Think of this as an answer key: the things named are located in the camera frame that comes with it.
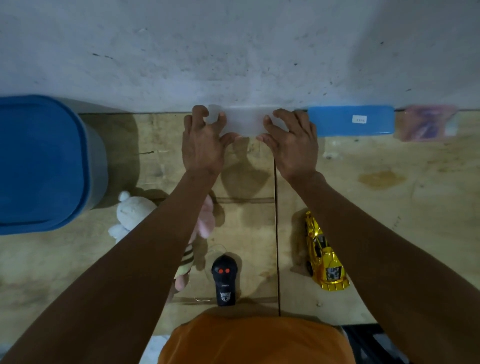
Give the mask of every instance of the forearm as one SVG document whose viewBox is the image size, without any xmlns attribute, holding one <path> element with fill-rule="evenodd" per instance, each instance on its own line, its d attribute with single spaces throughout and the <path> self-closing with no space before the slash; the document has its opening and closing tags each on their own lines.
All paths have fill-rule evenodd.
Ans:
<svg viewBox="0 0 480 364">
<path fill-rule="evenodd" d="M 474 314 L 478 290 L 349 202 L 321 174 L 291 184 L 370 312 L 411 360 L 472 358 L 480 327 Z"/>
<path fill-rule="evenodd" d="M 216 177 L 188 172 L 172 194 L 67 288 L 7 363 L 137 363 Z"/>
</svg>

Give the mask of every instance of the white wall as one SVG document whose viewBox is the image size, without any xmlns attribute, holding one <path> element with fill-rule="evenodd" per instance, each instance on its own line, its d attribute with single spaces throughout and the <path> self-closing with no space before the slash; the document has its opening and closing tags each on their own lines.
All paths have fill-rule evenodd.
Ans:
<svg viewBox="0 0 480 364">
<path fill-rule="evenodd" d="M 1 0 L 0 95 L 480 107 L 478 0 Z"/>
</svg>

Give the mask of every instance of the orange shirt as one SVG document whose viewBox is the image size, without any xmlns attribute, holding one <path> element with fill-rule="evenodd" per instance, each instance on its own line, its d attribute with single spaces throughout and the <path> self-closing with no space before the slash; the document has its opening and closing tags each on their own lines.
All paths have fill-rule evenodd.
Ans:
<svg viewBox="0 0 480 364">
<path fill-rule="evenodd" d="M 226 318 L 203 314 L 176 328 L 159 364 L 355 364 L 335 328 L 292 317 Z"/>
</svg>

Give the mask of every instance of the person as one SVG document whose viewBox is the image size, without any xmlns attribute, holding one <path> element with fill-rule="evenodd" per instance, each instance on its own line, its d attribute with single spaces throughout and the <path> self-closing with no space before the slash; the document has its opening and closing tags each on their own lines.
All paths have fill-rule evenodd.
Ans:
<svg viewBox="0 0 480 364">
<path fill-rule="evenodd" d="M 322 227 L 366 306 L 415 363 L 478 363 L 480 293 L 450 268 L 383 226 L 316 171 L 315 125 L 303 111 L 265 116 L 257 138 Z M 220 137 L 227 119 L 185 117 L 185 173 L 172 194 L 73 282 L 12 346 L 2 364 L 139 362 L 206 195 L 240 136 Z M 177 328 L 159 363 L 353 363 L 335 329 L 292 317 L 200 315 Z"/>
</svg>

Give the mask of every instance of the black remote control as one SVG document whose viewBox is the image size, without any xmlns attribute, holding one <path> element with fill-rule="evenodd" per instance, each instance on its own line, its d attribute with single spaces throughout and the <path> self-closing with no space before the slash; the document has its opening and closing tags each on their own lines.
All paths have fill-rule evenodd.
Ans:
<svg viewBox="0 0 480 364">
<path fill-rule="evenodd" d="M 237 278 L 237 263 L 223 254 L 212 264 L 212 275 L 215 281 L 216 304 L 233 306 L 235 304 L 235 278 Z"/>
</svg>

